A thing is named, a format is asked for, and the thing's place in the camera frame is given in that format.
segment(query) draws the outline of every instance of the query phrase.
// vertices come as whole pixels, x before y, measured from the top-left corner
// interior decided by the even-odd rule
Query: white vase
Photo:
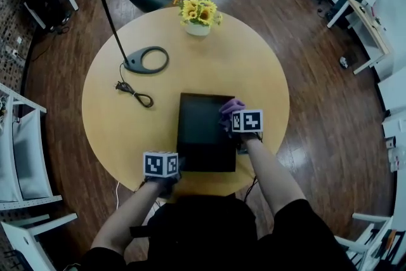
[[[195,36],[206,36],[210,33],[210,26],[208,25],[201,25],[201,24],[193,24],[188,22],[185,26],[186,32],[191,35]]]

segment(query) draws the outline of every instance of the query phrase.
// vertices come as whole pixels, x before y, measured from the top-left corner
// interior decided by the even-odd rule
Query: wooden floor
[[[116,27],[141,15],[128,0],[107,0]],[[314,210],[332,231],[354,237],[359,225],[353,212],[390,213],[392,177],[388,169],[379,104],[372,72],[354,76],[339,67],[347,51],[363,58],[360,48],[339,27],[327,29],[316,0],[213,0],[221,11],[245,22],[274,50],[286,74],[291,111],[278,158],[297,179]],[[81,96],[86,73],[103,43],[112,35],[100,0],[77,0],[79,11],[62,36],[38,40],[26,96],[48,109],[46,137],[49,177],[63,204],[47,207],[79,219],[61,229],[74,262],[89,249],[93,237],[115,209],[116,181],[97,161],[83,128]],[[129,191],[119,188],[121,202]],[[273,220],[258,186],[248,205],[257,216],[258,234]],[[55,242],[44,238],[51,257]],[[134,241],[128,260],[144,259],[147,241]]]

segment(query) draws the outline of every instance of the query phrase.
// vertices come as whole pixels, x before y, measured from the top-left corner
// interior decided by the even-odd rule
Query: round wooden table
[[[112,36],[100,49],[84,83],[82,116],[91,148],[104,168],[130,190],[143,181],[143,152],[176,151],[180,93],[232,95],[248,109],[263,109],[265,146],[276,153],[289,118],[289,91],[280,63],[266,42],[249,26],[224,15],[207,37],[188,35],[178,8],[153,11],[118,31],[125,53],[161,46],[169,65],[155,75],[122,68],[135,91],[150,95],[151,109],[114,88],[123,59]],[[152,69],[162,53],[148,54]],[[184,172],[175,194],[229,195],[250,184],[248,155],[238,155],[234,173]]]

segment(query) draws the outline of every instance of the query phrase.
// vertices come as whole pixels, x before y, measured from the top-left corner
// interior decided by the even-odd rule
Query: black laptop
[[[219,124],[219,109],[233,96],[182,93],[178,125],[184,171],[235,171],[235,144]]]

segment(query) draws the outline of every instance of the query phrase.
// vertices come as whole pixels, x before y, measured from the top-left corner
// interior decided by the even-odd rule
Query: lamp base
[[[151,51],[160,51],[163,54],[165,54],[166,57],[165,63],[157,69],[148,69],[142,65],[143,57]],[[146,75],[156,74],[157,72],[164,70],[169,63],[168,53],[166,52],[165,49],[161,48],[160,46],[148,46],[146,48],[135,51],[134,53],[128,55],[126,58],[127,60],[125,60],[122,63],[124,68],[137,74],[146,74]]]

